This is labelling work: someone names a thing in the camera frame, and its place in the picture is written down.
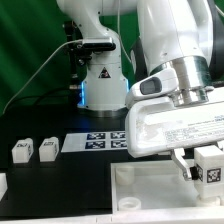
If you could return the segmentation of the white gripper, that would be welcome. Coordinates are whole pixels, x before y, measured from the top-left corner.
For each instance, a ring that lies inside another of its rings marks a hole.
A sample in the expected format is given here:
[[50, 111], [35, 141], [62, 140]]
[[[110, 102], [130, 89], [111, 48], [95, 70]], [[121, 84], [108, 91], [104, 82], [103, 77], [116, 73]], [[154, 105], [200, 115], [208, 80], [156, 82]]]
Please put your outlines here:
[[185, 181], [198, 179], [195, 166], [185, 161], [183, 148], [224, 140], [224, 102], [173, 108], [168, 97], [140, 101], [125, 120], [127, 148], [134, 158], [171, 151]]

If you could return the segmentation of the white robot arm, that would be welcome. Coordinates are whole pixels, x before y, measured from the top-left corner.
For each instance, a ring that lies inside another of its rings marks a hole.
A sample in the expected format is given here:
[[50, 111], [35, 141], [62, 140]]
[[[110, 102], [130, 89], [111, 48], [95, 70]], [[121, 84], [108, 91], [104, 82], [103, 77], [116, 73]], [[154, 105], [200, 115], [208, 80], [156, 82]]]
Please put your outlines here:
[[[81, 32], [75, 43], [85, 64], [79, 109], [99, 116], [127, 114], [133, 157], [168, 152], [185, 179], [187, 148], [224, 140], [224, 87], [211, 82], [213, 21], [208, 0], [56, 0]], [[100, 17], [138, 15], [131, 53], [141, 79], [129, 86], [121, 69], [121, 41]]]

